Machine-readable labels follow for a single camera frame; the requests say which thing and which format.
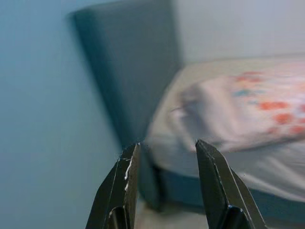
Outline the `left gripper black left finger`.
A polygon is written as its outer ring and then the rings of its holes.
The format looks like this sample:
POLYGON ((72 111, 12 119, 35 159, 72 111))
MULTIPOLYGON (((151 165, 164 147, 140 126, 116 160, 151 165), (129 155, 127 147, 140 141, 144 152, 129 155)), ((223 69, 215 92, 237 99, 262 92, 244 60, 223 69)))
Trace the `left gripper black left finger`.
POLYGON ((87 229, 134 228, 140 151, 140 144, 122 151, 96 193, 87 229))

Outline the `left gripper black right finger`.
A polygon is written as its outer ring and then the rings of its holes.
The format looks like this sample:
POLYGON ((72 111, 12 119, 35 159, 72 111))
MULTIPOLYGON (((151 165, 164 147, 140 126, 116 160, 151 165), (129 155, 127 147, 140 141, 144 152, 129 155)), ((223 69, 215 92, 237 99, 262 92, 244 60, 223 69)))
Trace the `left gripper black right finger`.
POLYGON ((265 229, 266 223, 251 192, 226 158, 203 140, 198 140, 195 147, 209 228, 265 229))

